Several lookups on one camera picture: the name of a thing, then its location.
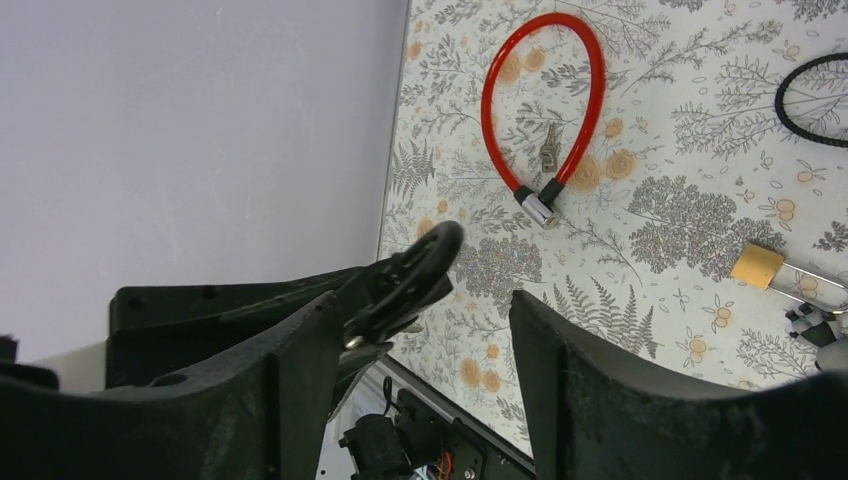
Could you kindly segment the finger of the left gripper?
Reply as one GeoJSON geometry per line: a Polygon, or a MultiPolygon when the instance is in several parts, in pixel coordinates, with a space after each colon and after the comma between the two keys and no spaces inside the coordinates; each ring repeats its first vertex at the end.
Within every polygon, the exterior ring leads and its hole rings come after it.
{"type": "Polygon", "coordinates": [[[339,366],[392,336],[343,345],[337,291],[361,269],[297,280],[119,289],[105,344],[109,411],[335,411],[339,366]]]}

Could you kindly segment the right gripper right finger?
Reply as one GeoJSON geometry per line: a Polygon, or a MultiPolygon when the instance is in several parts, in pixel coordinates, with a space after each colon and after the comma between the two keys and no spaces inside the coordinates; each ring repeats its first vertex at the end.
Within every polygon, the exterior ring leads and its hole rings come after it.
{"type": "Polygon", "coordinates": [[[847,376],[746,391],[650,362],[517,290],[509,310],[540,479],[843,479],[847,376]]]}

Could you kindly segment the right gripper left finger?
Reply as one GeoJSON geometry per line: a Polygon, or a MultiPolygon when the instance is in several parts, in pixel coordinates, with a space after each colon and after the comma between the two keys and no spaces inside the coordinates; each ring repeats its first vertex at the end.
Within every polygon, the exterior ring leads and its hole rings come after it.
{"type": "Polygon", "coordinates": [[[312,479],[341,354],[325,293],[267,330],[142,387],[1,383],[5,479],[312,479]]]}

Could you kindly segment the brass padlock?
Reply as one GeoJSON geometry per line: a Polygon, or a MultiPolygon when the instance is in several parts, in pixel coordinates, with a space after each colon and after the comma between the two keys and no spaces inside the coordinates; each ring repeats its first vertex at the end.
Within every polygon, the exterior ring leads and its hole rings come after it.
{"type": "Polygon", "coordinates": [[[815,348],[815,366],[823,372],[847,371],[847,335],[838,323],[847,319],[847,282],[793,264],[763,246],[749,243],[731,268],[731,277],[791,301],[785,311],[789,335],[815,348]]]}

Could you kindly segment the black padlock with keys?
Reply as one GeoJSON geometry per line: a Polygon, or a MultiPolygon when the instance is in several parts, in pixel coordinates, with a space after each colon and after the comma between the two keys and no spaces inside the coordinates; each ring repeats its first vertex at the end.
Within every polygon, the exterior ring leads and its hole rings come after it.
{"type": "Polygon", "coordinates": [[[389,340],[450,293],[448,272],[463,241],[463,227],[443,221],[406,250],[358,271],[337,291],[344,348],[389,340]]]}

